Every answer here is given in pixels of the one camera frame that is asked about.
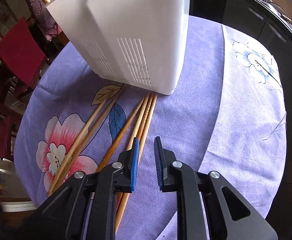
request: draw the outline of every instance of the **chair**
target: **chair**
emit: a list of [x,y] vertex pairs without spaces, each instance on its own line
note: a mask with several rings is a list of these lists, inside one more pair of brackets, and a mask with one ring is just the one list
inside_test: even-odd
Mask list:
[[33,91],[40,79],[40,71],[48,63],[28,29],[27,22],[21,18],[0,42],[0,59],[18,78],[14,97],[20,98]]
[[5,98],[10,88],[10,83],[7,82],[13,74],[5,67],[0,67],[0,114],[6,117],[11,117],[15,124],[20,124],[22,114],[10,109],[4,105]]
[[0,158],[5,158],[14,161],[14,156],[11,155],[11,117],[6,117],[0,122]]

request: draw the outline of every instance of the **white flower print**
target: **white flower print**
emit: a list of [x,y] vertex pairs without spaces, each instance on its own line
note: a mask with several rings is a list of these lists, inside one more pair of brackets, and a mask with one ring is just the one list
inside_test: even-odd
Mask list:
[[269,83],[273,88],[281,90],[280,76],[274,57],[260,44],[252,42],[247,46],[241,42],[234,42],[236,58],[245,67],[258,83]]
[[52,175],[55,175],[65,158],[66,148],[63,144],[57,147],[56,144],[52,142],[49,149],[50,152],[47,153],[47,159],[50,161],[48,170],[51,171]]

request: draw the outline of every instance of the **white container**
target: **white container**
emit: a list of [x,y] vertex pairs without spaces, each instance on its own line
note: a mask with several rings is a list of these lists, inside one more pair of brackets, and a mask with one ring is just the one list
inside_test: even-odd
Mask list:
[[184,61],[190,0],[52,0],[47,9],[100,77],[165,95]]

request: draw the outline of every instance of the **purple tablecloth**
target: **purple tablecloth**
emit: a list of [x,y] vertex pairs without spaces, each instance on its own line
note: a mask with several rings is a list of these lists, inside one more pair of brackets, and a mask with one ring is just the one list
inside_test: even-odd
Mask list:
[[[40,205],[85,122],[111,88],[69,43],[33,92],[18,131],[14,159],[33,202]],[[94,172],[145,90],[128,86],[83,150],[76,170]],[[277,64],[253,38],[190,17],[182,73],[171,96],[159,95],[145,148],[116,239],[176,239],[176,197],[157,184],[154,138],[178,160],[217,170],[266,216],[286,154],[283,90]],[[124,151],[130,130],[112,160]]]

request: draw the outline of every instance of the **round table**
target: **round table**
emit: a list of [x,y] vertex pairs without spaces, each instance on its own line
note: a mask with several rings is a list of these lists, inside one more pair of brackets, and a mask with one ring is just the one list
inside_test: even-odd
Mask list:
[[[71,43],[43,75],[22,118],[14,150],[16,170],[37,206],[46,200],[64,156],[103,95],[121,86],[96,75]],[[68,177],[77,170],[96,170],[118,133],[114,122],[122,127],[146,93],[125,88]],[[112,162],[125,150],[131,130]],[[177,238],[176,196],[162,193],[157,184],[156,136],[194,170],[219,171],[265,217],[286,154],[285,106],[274,58],[239,31],[189,17],[182,73],[173,95],[158,95],[135,191],[116,239]]]

